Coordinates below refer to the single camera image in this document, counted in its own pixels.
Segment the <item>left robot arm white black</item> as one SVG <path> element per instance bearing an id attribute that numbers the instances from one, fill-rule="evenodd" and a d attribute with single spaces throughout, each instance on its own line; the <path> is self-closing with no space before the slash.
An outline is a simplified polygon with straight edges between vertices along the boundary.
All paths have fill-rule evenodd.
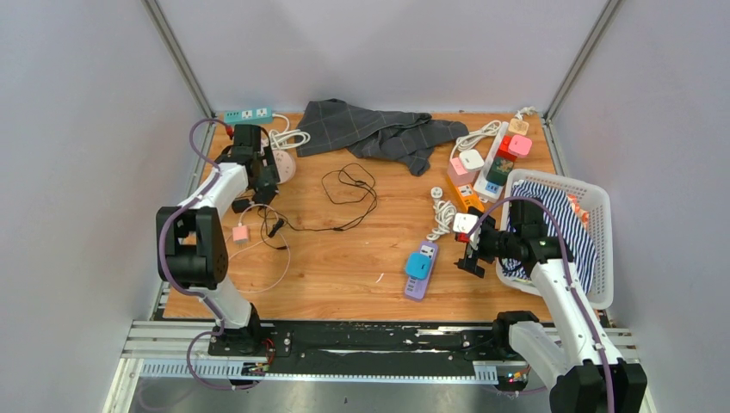
<path id="1" fill-rule="evenodd" d="M 263 332 L 256 307 L 228 277 L 229 255 L 222 218 L 244 192 L 250 206 L 263 208 L 278 195 L 280 177 L 267 132 L 259 125 L 225 125 L 232 142 L 211 165 L 207 179 L 176 206 L 163 206 L 156 215 L 158 272 L 180 294 L 198 299 L 216 325 L 212 338 L 240 354 L 256 354 Z"/>

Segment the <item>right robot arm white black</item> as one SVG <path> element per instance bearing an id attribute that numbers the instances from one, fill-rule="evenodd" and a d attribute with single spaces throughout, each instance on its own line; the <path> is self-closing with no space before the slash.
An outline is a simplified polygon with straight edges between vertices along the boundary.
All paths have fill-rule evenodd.
<path id="1" fill-rule="evenodd" d="M 641 364 L 626 361 L 600 324 L 557 219 L 536 198 L 511 196 L 504 203 L 508 231 L 496 229 L 489 211 L 470 208 L 455 215 L 455 240 L 466 245 L 456 266 L 483 276 L 479 261 L 519 262 L 559 338 L 550 338 L 532 312 L 507 311 L 494 322 L 493 351 L 507 360 L 520 355 L 529 364 L 549 392 L 552 412 L 640 412 L 646 373 Z"/>

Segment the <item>pink USB charger plug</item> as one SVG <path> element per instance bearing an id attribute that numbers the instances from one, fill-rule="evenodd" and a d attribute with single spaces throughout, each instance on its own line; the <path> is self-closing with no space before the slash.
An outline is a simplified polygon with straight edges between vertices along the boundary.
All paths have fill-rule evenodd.
<path id="1" fill-rule="evenodd" d="M 232 241 L 235 244 L 244 244 L 250 241 L 250 229 L 248 225 L 237 225 L 232 228 Z"/>

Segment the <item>round pink power socket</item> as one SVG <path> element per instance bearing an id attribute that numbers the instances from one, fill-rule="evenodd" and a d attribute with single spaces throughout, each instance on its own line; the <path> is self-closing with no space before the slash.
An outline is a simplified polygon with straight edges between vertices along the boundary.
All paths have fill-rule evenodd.
<path id="1" fill-rule="evenodd" d="M 275 165 L 279 176 L 279 183 L 283 184 L 293 179 L 296 172 L 296 162 L 288 151 L 275 150 Z"/>

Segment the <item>teal power strip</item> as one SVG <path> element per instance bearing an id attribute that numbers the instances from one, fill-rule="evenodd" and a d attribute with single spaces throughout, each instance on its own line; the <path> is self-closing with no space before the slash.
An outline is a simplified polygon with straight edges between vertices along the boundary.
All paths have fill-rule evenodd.
<path id="1" fill-rule="evenodd" d="M 255 125 L 262 126 L 272 123 L 274 120 L 271 108 L 249 108 L 226 111 L 223 113 L 223 121 L 227 125 Z"/>

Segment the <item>purple USB power strip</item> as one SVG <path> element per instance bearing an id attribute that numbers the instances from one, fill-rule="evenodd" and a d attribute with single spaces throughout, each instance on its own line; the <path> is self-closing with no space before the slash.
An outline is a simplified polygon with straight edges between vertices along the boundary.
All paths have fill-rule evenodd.
<path id="1" fill-rule="evenodd" d="M 423 241 L 418 250 L 409 255 L 405 264 L 407 280 L 404 295 L 407 299 L 417 302 L 424 299 L 437 254 L 435 243 Z"/>

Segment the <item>black power adapter brick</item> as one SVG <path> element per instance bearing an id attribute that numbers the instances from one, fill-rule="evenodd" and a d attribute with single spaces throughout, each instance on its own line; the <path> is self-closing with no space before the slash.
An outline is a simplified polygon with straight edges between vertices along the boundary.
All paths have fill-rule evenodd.
<path id="1" fill-rule="evenodd" d="M 262 171 L 254 184 L 255 196 L 273 198 L 278 194 L 279 176 L 275 170 Z"/>

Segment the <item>blue square plug adapter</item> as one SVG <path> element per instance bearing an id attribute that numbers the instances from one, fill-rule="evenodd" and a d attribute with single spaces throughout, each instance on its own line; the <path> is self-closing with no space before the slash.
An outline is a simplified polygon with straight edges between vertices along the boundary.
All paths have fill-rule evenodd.
<path id="1" fill-rule="evenodd" d="M 405 273 L 415 280 L 425 280 L 431 269 L 431 259 L 422 253 L 412 252 L 405 265 Z"/>

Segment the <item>black plug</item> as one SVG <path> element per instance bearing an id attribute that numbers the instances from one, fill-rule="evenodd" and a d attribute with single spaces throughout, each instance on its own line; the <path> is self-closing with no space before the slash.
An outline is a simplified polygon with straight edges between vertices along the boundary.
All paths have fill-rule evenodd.
<path id="1" fill-rule="evenodd" d="M 253 202 L 250 199 L 247 198 L 237 198 L 235 199 L 231 204 L 231 209 L 236 214 L 244 213 Z"/>

